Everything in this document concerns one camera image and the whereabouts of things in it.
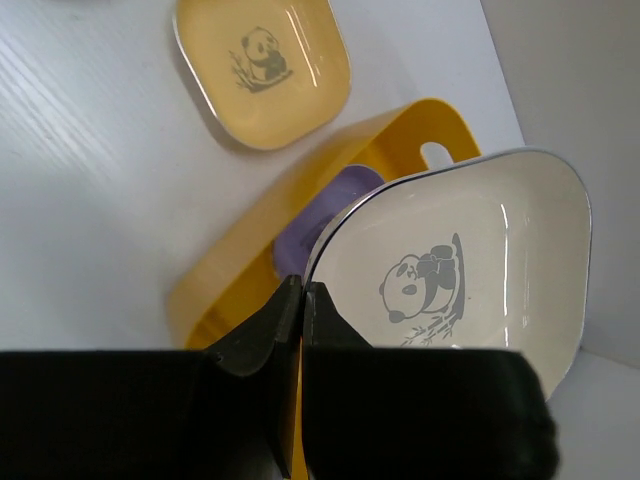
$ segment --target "panda illustration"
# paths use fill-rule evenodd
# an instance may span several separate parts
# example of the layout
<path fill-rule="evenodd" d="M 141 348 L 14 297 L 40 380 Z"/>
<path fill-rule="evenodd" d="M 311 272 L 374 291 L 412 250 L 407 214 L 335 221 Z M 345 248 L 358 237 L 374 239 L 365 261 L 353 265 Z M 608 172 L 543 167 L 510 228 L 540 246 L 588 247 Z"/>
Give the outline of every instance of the panda illustration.
<path fill-rule="evenodd" d="M 280 53 L 280 42 L 266 28 L 254 28 L 242 37 L 241 43 L 244 61 L 241 56 L 230 52 L 235 62 L 232 71 L 239 78 L 240 87 L 256 93 L 281 82 L 293 73 Z"/>
<path fill-rule="evenodd" d="M 391 323 L 418 315 L 429 315 L 433 323 L 414 328 L 428 340 L 444 332 L 452 335 L 453 325 L 462 318 L 465 299 L 464 263 L 460 237 L 454 234 L 449 245 L 438 245 L 422 256 L 405 255 L 380 285 L 384 307 Z M 408 338 L 413 343 L 415 338 Z"/>
<path fill-rule="evenodd" d="M 268 30 L 254 28 L 242 38 L 242 47 L 254 79 L 271 82 L 286 73 L 287 62 L 280 54 L 280 43 Z"/>

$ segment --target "purple lid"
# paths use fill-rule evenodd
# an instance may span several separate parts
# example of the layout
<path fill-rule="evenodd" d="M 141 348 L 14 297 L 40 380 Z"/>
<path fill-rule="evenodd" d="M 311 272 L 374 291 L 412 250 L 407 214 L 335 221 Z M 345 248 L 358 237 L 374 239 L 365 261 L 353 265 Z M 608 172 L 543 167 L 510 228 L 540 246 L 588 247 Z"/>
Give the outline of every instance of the purple lid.
<path fill-rule="evenodd" d="M 382 184 L 382 177 L 369 167 L 350 165 L 342 170 L 276 238 L 273 261 L 278 276 L 304 275 L 311 250 L 324 227 Z"/>

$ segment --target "white surface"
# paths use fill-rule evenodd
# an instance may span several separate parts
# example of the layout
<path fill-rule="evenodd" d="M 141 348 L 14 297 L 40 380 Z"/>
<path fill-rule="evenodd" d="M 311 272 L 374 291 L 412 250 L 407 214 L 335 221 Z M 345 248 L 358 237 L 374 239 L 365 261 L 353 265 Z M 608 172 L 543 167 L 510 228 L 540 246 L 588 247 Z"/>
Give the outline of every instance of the white surface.
<path fill-rule="evenodd" d="M 0 2 L 0 348 L 169 346 L 178 276 L 341 125 L 435 96 L 484 151 L 521 145 L 481 6 L 463 3 L 336 0 L 351 98 L 266 155 L 228 150 L 178 72 L 173 0 Z"/>
<path fill-rule="evenodd" d="M 591 217 L 575 172 L 520 149 L 381 188 L 314 249 L 342 317 L 376 346 L 520 351 L 550 395 L 584 319 Z"/>
<path fill-rule="evenodd" d="M 558 480 L 639 477 L 639 370 L 581 353 L 550 404 L 560 424 Z"/>
<path fill-rule="evenodd" d="M 567 158 L 591 197 L 583 345 L 640 367 L 640 2 L 483 3 L 527 143 Z"/>

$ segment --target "yellow container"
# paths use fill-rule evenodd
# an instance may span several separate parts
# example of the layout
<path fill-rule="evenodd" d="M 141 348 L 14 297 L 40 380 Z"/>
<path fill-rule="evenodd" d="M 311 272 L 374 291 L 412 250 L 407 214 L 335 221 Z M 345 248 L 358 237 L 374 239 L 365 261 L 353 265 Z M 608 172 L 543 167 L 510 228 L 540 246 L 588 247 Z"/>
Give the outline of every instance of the yellow container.
<path fill-rule="evenodd" d="M 424 99 L 344 128 L 283 175 L 171 292 L 174 341 L 204 348 L 264 305 L 276 290 L 272 247 L 280 232 L 348 165 L 366 165 L 385 181 L 421 172 L 423 144 L 444 146 L 454 162 L 480 155 L 464 120 L 447 103 Z M 296 410 L 293 479 L 306 480 L 300 392 Z"/>

